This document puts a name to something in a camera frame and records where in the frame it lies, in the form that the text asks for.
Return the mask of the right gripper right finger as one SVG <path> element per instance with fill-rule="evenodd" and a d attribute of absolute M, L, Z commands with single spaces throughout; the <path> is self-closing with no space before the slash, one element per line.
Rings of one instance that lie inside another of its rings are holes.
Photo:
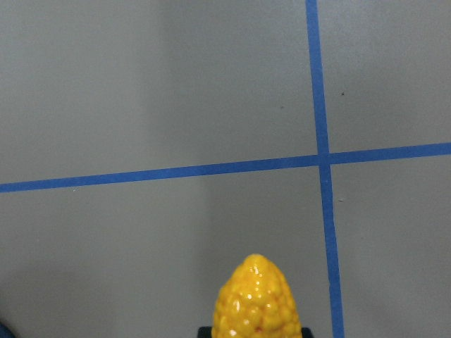
<path fill-rule="evenodd" d="M 308 327 L 303 327 L 301 329 L 302 338 L 313 338 L 313 334 Z"/>

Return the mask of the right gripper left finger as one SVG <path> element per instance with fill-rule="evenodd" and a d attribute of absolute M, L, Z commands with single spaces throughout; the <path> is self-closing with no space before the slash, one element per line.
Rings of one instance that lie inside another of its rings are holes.
<path fill-rule="evenodd" d="M 197 330 L 197 338 L 212 338 L 212 327 L 202 326 Z"/>

